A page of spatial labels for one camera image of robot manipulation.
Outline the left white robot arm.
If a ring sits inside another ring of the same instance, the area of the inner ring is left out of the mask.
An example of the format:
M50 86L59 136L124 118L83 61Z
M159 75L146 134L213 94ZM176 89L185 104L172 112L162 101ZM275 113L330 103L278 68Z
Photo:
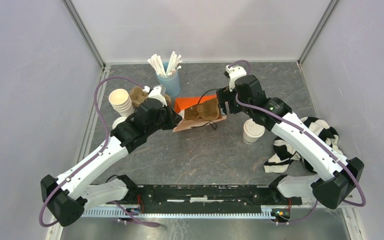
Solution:
M76 222L87 208L122 200L133 203L137 190L121 180L91 185L111 165L131 154L159 130L172 130L183 118L167 103L147 98L133 114L107 135L104 142L77 165L57 177L46 175L40 181L43 206L39 223L43 227L43 213L48 209L55 223L67 227Z

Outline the orange paper bag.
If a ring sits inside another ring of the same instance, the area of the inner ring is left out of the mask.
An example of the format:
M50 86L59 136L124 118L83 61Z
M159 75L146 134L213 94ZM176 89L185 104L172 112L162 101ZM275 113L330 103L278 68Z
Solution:
M211 126L216 130L217 123L227 119L227 116L221 110L217 95L210 95L211 92L216 91L216 88L212 88L201 96L178 97L174 101L174 110L182 117L182 120L173 129L173 132L205 126Z

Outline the white plastic cup lid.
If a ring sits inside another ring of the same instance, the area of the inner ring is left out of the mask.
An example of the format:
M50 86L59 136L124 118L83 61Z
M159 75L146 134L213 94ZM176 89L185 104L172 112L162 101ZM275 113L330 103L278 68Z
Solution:
M265 133L265 127L255 123L251 118L246 120L243 124L243 132L246 136L251 138L260 138Z

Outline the brown cardboard cup carrier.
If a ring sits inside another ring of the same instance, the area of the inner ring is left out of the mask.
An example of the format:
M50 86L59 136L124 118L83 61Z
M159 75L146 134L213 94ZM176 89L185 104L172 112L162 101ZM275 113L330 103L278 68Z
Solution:
M195 104L184 110L184 119L187 121L212 121L220 116L221 110L217 98Z

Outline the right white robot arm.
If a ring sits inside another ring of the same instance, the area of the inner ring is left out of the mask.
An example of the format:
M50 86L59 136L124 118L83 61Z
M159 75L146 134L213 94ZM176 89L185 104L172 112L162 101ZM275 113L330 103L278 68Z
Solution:
M223 113L247 114L256 124L290 144L316 172L308 176L284 176L269 189L269 199L282 204L288 198L314 197L320 204L336 209L341 203L364 207L367 203L359 184L364 163L347 158L317 137L284 101L268 98L254 75L234 80L216 91Z

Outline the white paper coffee cup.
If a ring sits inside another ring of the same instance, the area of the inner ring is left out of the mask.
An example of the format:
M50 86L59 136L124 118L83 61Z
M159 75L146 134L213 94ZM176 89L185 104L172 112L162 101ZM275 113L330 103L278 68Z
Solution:
M246 143L246 144L254 144L259 138L261 138L264 133L265 133L266 129L263 127L263 128L258 128L258 129L250 129L250 128L244 128L243 129L243 135L242 135L242 140Z

